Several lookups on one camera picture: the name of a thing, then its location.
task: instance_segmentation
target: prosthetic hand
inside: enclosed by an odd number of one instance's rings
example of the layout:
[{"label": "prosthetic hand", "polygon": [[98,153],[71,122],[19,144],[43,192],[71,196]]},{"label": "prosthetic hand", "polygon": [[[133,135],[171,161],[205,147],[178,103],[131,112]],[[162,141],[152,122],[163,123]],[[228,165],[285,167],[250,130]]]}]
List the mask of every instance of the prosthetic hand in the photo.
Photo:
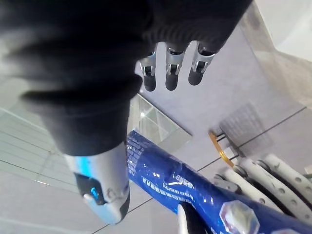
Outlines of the prosthetic hand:
[{"label": "prosthetic hand", "polygon": [[197,40],[189,81],[198,84],[250,2],[1,1],[0,74],[28,81],[22,101],[42,117],[81,196],[106,223],[120,222],[129,206],[125,139],[129,101],[142,83],[136,62],[153,90],[155,46],[167,42],[173,90]]}]

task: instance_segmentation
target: glass surface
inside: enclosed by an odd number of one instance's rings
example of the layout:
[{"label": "glass surface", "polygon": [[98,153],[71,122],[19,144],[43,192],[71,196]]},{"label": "glass surface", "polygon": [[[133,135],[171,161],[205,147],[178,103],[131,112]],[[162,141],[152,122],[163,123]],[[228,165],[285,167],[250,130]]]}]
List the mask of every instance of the glass surface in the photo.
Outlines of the glass surface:
[{"label": "glass surface", "polygon": [[[192,137],[140,95],[131,101],[128,132],[173,153]],[[15,102],[0,108],[0,170],[77,192],[75,178],[40,117]]]}]

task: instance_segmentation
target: black sleeve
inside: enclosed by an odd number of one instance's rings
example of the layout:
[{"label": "black sleeve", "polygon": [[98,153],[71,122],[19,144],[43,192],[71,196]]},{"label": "black sleeve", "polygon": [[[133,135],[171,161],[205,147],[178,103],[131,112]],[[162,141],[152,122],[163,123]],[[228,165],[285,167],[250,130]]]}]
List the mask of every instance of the black sleeve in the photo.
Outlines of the black sleeve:
[{"label": "black sleeve", "polygon": [[135,63],[155,43],[199,40],[217,52],[251,0],[1,0],[0,75],[23,78],[26,107],[69,155],[126,137]]}]

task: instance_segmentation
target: blue plastic bag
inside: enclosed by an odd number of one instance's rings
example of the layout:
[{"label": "blue plastic bag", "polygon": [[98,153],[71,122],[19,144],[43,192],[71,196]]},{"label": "blue plastic bag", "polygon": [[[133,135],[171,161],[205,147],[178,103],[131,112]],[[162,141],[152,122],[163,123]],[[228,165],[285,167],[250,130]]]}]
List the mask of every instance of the blue plastic bag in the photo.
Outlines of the blue plastic bag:
[{"label": "blue plastic bag", "polygon": [[127,138],[129,178],[163,206],[177,213],[180,202],[191,203],[214,234],[276,234],[293,230],[312,234],[311,226],[248,198],[220,189],[198,172],[168,154],[139,133]]}]

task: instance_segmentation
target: hexagonal logo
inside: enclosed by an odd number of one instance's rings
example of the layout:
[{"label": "hexagonal logo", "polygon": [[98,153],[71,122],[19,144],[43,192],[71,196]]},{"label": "hexagonal logo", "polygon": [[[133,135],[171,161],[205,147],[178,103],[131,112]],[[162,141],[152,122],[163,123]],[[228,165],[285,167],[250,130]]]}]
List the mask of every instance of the hexagonal logo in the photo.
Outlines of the hexagonal logo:
[{"label": "hexagonal logo", "polygon": [[283,229],[283,230],[274,231],[271,234],[300,234],[300,233],[294,231],[293,229]]},{"label": "hexagonal logo", "polygon": [[254,211],[239,200],[225,202],[219,213],[225,230],[231,234],[256,234],[260,224]]}]

